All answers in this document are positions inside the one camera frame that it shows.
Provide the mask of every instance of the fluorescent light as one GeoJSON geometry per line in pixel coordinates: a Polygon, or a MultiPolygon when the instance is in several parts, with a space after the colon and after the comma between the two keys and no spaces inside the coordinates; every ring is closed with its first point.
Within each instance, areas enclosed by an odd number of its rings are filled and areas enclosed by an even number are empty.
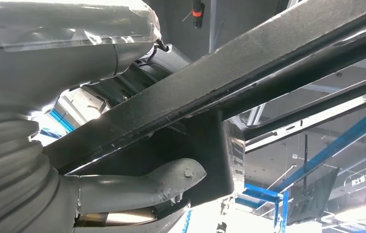
{"type": "Polygon", "coordinates": [[[336,214],[334,218],[342,222],[355,222],[366,219],[366,205],[336,214]]]}

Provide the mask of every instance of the blue steel beam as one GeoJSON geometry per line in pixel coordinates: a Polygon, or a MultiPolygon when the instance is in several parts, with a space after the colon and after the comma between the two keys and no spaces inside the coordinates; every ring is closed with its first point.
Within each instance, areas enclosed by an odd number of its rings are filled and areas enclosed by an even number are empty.
{"type": "Polygon", "coordinates": [[[278,200],[274,203],[274,214],[273,214],[274,228],[276,228],[276,226],[277,226],[277,220],[278,220],[278,216],[279,216],[279,203],[280,203],[280,200],[278,200]]]}
{"type": "Polygon", "coordinates": [[[248,184],[248,183],[245,183],[244,187],[248,190],[259,192],[261,194],[271,196],[271,197],[274,197],[274,198],[282,198],[283,197],[283,195],[278,193],[278,192],[274,192],[272,190],[268,190],[268,189],[265,189],[265,188],[260,188],[260,187],[257,187],[257,186],[254,186],[254,185],[251,185],[251,184],[248,184]]]}
{"type": "Polygon", "coordinates": [[[249,197],[252,197],[252,198],[257,198],[257,199],[260,199],[263,201],[268,201],[271,203],[274,203],[279,199],[277,197],[275,198],[270,195],[266,195],[265,193],[261,193],[261,192],[257,192],[257,191],[253,191],[253,190],[249,190],[249,189],[244,191],[243,194],[247,195],[249,197]]]}
{"type": "Polygon", "coordinates": [[[250,207],[252,209],[257,209],[259,207],[258,203],[254,202],[254,201],[250,201],[250,200],[245,200],[245,199],[242,199],[242,198],[236,198],[236,203],[240,204],[240,205],[250,207]]]}
{"type": "Polygon", "coordinates": [[[53,109],[50,112],[50,116],[60,123],[68,133],[75,129],[57,110],[53,109]]]}
{"type": "Polygon", "coordinates": [[[281,233],[286,232],[286,225],[287,225],[287,211],[289,210],[289,191],[284,191],[283,194],[283,221],[281,222],[281,233]]]}
{"type": "Polygon", "coordinates": [[[283,181],[274,189],[276,192],[281,192],[291,184],[300,181],[305,175],[308,175],[320,165],[324,164],[327,159],[334,157],[348,146],[366,135],[366,117],[353,125],[349,130],[344,132],[340,137],[334,140],[328,147],[324,148],[319,154],[307,162],[306,172],[303,167],[293,173],[288,179],[283,181]]]}

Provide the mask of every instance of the plastic wrap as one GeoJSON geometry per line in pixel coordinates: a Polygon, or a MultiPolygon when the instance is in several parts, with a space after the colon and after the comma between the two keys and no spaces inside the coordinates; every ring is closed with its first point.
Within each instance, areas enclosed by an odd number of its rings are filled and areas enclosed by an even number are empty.
{"type": "Polygon", "coordinates": [[[158,38],[158,18],[141,0],[0,0],[0,47],[6,51],[158,38]]]}

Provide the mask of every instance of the gray painted metal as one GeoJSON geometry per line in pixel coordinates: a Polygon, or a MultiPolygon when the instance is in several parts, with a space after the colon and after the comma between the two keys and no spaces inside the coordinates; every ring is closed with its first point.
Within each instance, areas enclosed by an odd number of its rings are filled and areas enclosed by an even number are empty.
{"type": "Polygon", "coordinates": [[[81,176],[80,213],[138,209],[168,201],[206,176],[193,159],[169,162],[146,176],[81,176]]]}
{"type": "Polygon", "coordinates": [[[97,148],[109,154],[217,105],[223,108],[224,119],[228,119],[366,57],[366,50],[358,51],[366,44],[366,34],[341,43],[363,26],[366,1],[304,1],[145,89],[104,113],[98,122],[89,122],[49,145],[46,151],[66,161],[73,161],[67,156],[75,154],[74,159],[86,160],[85,164],[92,161],[90,155],[97,148]],[[345,8],[353,11],[324,14],[345,8]],[[289,23],[296,18],[306,20],[289,23]],[[347,58],[347,52],[355,50],[356,56],[350,56],[354,60],[340,57],[345,54],[347,58]],[[321,66],[325,63],[331,65],[330,69],[321,66]],[[114,131],[107,126],[111,122],[116,122],[114,131]],[[99,134],[92,145],[89,139],[83,142],[82,135],[95,131],[99,134]],[[78,141],[77,148],[66,148],[70,141],[78,141]]]}

